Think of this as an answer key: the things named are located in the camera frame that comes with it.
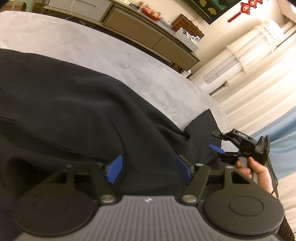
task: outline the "blue plastic tab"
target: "blue plastic tab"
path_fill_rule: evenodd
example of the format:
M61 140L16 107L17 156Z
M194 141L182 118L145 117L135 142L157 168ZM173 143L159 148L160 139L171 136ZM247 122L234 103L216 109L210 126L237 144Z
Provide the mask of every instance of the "blue plastic tab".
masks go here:
M225 154L226 152L223 150L223 149L221 149L221 148L219 148L219 147L217 147L217 146L214 146L214 145L209 145L209 148L212 148L213 150L215 150L216 152L218 152L219 154Z
M109 166L106 180L113 184L122 169L122 156L118 156Z
M175 168L182 181L188 185L192 180L190 169L189 166L179 156L176 157Z

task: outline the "black cable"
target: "black cable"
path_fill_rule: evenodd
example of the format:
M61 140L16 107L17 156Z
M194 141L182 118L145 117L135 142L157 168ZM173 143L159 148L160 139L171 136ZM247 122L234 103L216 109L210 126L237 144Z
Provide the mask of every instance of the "black cable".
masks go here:
M273 174L273 176L274 176L274 178L275 178L275 180L276 180L276 186L275 186L274 190L273 190L272 193L271 193L271 195L272 195L272 194L274 194L274 192L276 191L276 188L277 188L278 185L279 185L279 180L278 180L278 178L276 177L276 175L275 175L275 173L274 173L274 170L273 170L273 168L272 168L272 166L270 165L269 162L268 162L269 169L272 171L272 174Z
M191 20L189 20L189 21L190 21L190 22L193 22L193 21L197 20L199 17L200 17L200 16L198 16L196 19L194 19L194 20L192 20L192 21L191 21Z

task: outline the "black circular pad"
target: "black circular pad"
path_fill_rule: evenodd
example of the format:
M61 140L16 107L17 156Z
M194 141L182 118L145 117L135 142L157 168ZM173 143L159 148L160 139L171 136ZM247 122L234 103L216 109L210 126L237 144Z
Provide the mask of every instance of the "black circular pad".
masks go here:
M47 190L47 195L26 195L16 201L13 218L20 228L36 236L57 237L72 233L90 221L94 204L86 194L75 189L59 192L59 197L50 193Z
M263 211L263 203L254 197L236 197L229 203L230 209L241 216L255 216Z
M283 208L277 199L264 192L244 196L241 191L241 196L236 196L235 188L222 189L205 200L204 214L218 229L241 238L269 235L280 226Z

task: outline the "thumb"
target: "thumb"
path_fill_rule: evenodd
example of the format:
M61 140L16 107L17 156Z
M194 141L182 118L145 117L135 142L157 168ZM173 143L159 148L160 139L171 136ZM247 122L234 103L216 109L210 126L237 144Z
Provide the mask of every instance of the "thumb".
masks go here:
M248 164L249 167L256 173L260 174L263 172L267 172L267 168L263 165L261 165L259 162L255 161L254 158L249 157L248 158Z

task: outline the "logo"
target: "logo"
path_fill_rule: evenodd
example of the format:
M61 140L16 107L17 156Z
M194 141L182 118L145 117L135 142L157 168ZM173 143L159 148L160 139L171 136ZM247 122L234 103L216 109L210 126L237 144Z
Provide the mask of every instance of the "logo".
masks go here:
M146 203L151 203L153 201L153 199L151 197L148 197L148 198L144 199L144 201Z

